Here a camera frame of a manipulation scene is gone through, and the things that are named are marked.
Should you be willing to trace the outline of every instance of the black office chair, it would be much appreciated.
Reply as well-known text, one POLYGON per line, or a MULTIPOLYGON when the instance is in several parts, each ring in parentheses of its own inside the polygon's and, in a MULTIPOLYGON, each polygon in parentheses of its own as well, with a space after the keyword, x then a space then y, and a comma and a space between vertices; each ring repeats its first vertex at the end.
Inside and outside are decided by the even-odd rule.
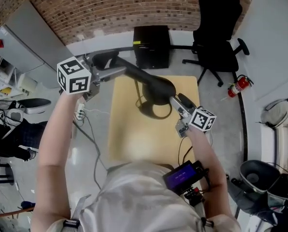
POLYGON ((198 0, 200 5, 201 23, 193 31, 193 49, 198 61, 183 59, 182 63, 201 65, 204 70, 198 79, 199 85, 206 70, 210 70, 217 78, 218 86, 223 81, 216 72, 236 72, 239 69, 235 55, 243 50, 249 55, 248 48, 242 39, 240 45, 233 50, 229 41, 232 37, 235 23, 242 13, 240 0, 198 0))

